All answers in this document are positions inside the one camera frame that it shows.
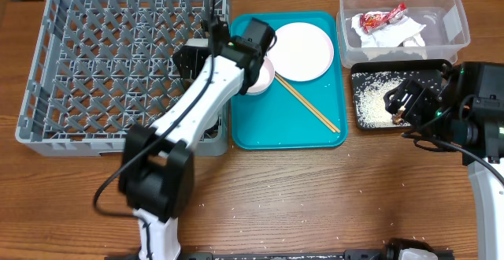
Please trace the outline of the white shallow bowl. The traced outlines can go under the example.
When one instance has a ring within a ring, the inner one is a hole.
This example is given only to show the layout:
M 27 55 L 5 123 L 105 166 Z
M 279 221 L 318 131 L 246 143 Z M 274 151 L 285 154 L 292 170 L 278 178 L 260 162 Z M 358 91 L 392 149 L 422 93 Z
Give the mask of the white shallow bowl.
M 272 84 L 275 78 L 275 69 L 272 62 L 268 57 L 264 58 L 264 62 L 259 71 L 259 77 L 256 83 L 249 87 L 246 94 L 247 95 L 260 95 L 265 92 L 268 87 Z

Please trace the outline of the white rice pile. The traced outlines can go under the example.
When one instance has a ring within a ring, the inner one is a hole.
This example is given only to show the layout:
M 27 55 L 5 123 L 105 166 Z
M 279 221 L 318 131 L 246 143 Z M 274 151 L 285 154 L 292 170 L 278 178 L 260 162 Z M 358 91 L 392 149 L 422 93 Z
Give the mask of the white rice pile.
M 352 75 L 354 102 L 360 126 L 366 129 L 398 127 L 387 112 L 384 96 L 396 88 L 403 78 L 394 72 L 361 72 Z

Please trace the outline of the brown food scrap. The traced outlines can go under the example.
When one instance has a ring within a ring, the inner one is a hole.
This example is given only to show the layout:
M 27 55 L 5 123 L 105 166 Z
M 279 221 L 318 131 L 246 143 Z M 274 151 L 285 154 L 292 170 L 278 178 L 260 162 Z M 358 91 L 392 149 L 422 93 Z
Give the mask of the brown food scrap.
M 404 119 L 402 118 L 402 114 L 403 110 L 399 110 L 396 114 L 392 116 L 392 122 L 394 125 L 401 125 L 405 122 Z

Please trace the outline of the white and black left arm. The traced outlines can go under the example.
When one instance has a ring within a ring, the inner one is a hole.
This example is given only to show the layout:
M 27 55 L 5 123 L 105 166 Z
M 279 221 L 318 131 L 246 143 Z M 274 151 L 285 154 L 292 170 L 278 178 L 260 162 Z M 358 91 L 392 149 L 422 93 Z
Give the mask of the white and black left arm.
M 151 125 L 128 131 L 119 190 L 139 221 L 138 259 L 178 259 L 178 217 L 194 188 L 196 147 L 234 95 L 257 82 L 276 35 L 253 18 L 242 35 L 230 35 L 220 19 L 204 22 L 206 39 L 189 39 L 172 61 L 191 86 Z

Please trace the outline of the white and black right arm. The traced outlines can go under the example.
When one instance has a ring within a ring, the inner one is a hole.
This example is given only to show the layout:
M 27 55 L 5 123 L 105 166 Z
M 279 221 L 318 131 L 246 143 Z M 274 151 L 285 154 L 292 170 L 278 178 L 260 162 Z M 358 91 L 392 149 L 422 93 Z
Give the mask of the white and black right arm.
M 411 125 L 402 137 L 432 152 L 459 152 L 476 204 L 480 259 L 503 257 L 503 66 L 468 61 L 441 71 L 434 92 L 404 80 L 384 96 L 388 113 Z

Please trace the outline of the large white round plate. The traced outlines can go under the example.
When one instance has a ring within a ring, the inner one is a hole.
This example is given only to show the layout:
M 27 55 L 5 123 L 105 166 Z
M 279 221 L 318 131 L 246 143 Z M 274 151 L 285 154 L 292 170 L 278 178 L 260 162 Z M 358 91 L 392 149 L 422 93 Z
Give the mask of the large white round plate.
M 334 46 L 321 28 L 294 22 L 276 30 L 276 43 L 267 57 L 283 78 L 307 82 L 328 71 L 334 59 Z

